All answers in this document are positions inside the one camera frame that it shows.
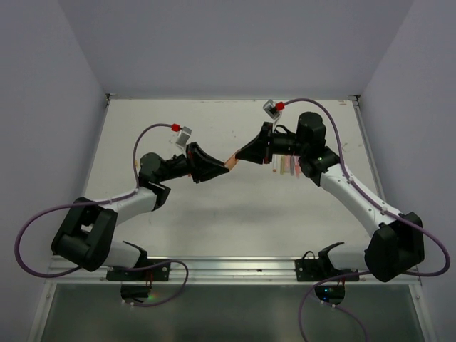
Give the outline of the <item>orange highlighter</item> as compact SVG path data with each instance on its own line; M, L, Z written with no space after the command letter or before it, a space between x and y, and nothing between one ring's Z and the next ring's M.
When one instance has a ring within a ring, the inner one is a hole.
M238 150L233 153L227 160L226 162L224 163L224 166L229 170L229 171L232 171L234 169L234 167L237 165L237 163L239 162L239 160L237 159L236 157L236 154L238 153Z

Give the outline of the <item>yellow capped pink highlighter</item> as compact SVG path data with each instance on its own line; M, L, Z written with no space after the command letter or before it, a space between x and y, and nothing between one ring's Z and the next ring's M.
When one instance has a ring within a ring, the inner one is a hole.
M283 173L292 173L291 157L289 155L284 156Z

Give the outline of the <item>red slim pen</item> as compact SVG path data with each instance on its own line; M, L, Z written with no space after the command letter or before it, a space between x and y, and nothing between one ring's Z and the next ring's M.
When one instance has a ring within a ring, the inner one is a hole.
M296 156L290 157L290 173L299 179L300 167Z

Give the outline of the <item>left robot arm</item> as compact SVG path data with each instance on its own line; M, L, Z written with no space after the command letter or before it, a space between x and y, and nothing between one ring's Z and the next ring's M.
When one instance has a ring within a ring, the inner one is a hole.
M224 162L209 156L195 142L169 160L153 152L143 155L137 188L112 200L78 198L53 238L51 250L87 271L110 266L123 269L131 279L141 279L148 271L147 252L129 242L115 241L115 228L161 208L170 193L165 181L190 176L200 183L228 172Z

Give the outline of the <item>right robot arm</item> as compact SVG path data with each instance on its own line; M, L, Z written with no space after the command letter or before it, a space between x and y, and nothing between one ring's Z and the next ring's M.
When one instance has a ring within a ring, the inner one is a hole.
M302 269L315 279L335 279L350 271L369 271L382 282L390 281L425 258L423 225L419 216L401 213L386 204L344 170L340 157L326 144L326 126L317 113L300 114L296 132L275 129L265 122L259 134L236 153L238 160L269 164L274 155L297 157L302 173L316 186L333 195L366 230L370 241L359 246L336 242L303 260Z

